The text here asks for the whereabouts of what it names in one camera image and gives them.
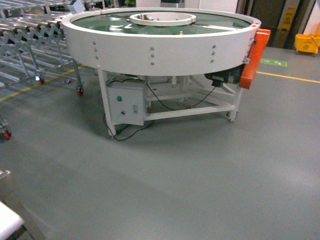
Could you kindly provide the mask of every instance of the white conveyor frame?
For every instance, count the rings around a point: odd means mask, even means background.
[[[18,189],[18,183],[10,171],[0,170],[0,201],[5,203],[7,207],[23,219],[23,227],[26,229],[28,236],[34,240],[45,240],[45,235],[36,224],[36,221],[20,202],[17,193]]]
[[[250,25],[244,28],[227,27],[225,29],[227,31],[216,33],[156,35],[99,31],[73,24],[74,21],[86,17],[134,11],[213,14],[244,20]],[[247,63],[248,54],[261,22],[250,16],[221,11],[148,7],[79,13],[65,18],[62,25],[72,57],[77,62],[98,71],[105,119],[109,135],[113,137],[117,133],[116,125],[123,122],[114,122],[111,115],[106,82],[111,79],[112,73],[138,76],[149,85],[152,84],[149,77],[173,76],[172,85],[178,82],[180,92],[174,95],[161,95],[161,100],[179,99],[182,103],[189,97],[202,100],[213,87],[203,86],[194,76],[229,70]],[[215,89],[205,99],[211,106],[147,113],[144,120],[230,112],[229,121],[234,122],[242,93],[243,89],[238,85],[232,90],[224,83],[219,91]],[[220,96],[231,97],[231,100],[221,100]],[[149,91],[146,100],[150,106],[152,101],[158,99]]]

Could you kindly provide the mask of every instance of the caster wheel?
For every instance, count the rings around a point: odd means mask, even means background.
[[[2,133],[2,136],[4,137],[4,139],[10,140],[11,139],[11,132],[9,132],[8,130],[5,130],[4,133]]]
[[[45,80],[44,80],[43,78],[40,78],[40,79],[38,80],[38,83],[39,83],[40,85],[43,85],[43,84],[45,84]]]
[[[228,111],[228,112],[226,113],[226,116],[227,116],[227,117],[230,117],[230,114],[231,114],[231,112]]]
[[[78,96],[82,96],[84,94],[84,89],[83,88],[79,88],[77,93],[78,93]]]

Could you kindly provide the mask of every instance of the yellow floor line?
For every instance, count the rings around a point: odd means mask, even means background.
[[[293,77],[293,76],[286,76],[286,75],[279,75],[279,74],[268,73],[268,72],[263,72],[263,71],[257,71],[256,73],[257,74],[280,77],[280,78],[285,78],[285,79],[294,79],[294,80],[300,80],[300,81],[320,84],[320,81],[317,81],[317,80],[311,80],[311,79],[305,79],[305,78],[299,78],[299,77]]]
[[[70,74],[70,73],[73,73],[74,71],[75,71],[74,69],[69,70],[69,71],[65,71],[64,73],[62,73],[62,75],[68,75],[68,74]],[[49,79],[46,79],[46,80],[45,80],[45,83],[48,83],[48,82],[53,81],[53,80],[56,80],[56,79],[58,79],[58,78],[60,78],[60,77],[59,77],[59,76],[51,77],[51,78],[49,78]],[[8,96],[1,97],[1,98],[0,98],[0,102],[3,102],[4,100],[10,99],[10,98],[13,98],[13,97],[15,97],[15,96],[17,96],[17,95],[19,95],[19,94],[25,93],[26,91],[29,91],[30,89],[36,88],[36,87],[38,87],[38,86],[41,86],[41,85],[40,85],[40,84],[34,84],[34,85],[32,85],[32,86],[29,86],[29,87],[26,87],[26,88],[24,88],[24,89],[22,89],[22,90],[19,90],[19,91],[17,91],[17,92],[14,92],[14,93],[12,93],[12,94],[10,94],[10,95],[8,95]]]

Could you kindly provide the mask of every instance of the red caster wheel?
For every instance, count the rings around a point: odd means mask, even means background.
[[[83,88],[79,88],[77,93],[78,93],[78,96],[82,96],[84,94],[84,89]]]
[[[2,136],[4,137],[4,139],[10,140],[11,139],[11,132],[9,132],[8,130],[5,130],[4,133],[2,133]]]
[[[40,85],[43,85],[43,84],[45,84],[45,80],[44,80],[43,78],[40,78],[40,79],[38,80],[38,83],[39,83]]]

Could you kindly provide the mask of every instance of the green conveyor belt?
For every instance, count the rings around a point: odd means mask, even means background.
[[[139,13],[145,12],[130,11],[89,16],[75,20],[72,23],[79,27],[103,32],[144,35],[179,35],[180,31],[183,31],[184,35],[213,34],[230,31],[228,29],[215,29],[215,26],[234,28],[236,30],[251,25],[250,22],[234,17],[197,12],[188,12],[188,14],[195,15],[197,19],[195,23],[184,26],[142,26],[127,20],[131,15]]]

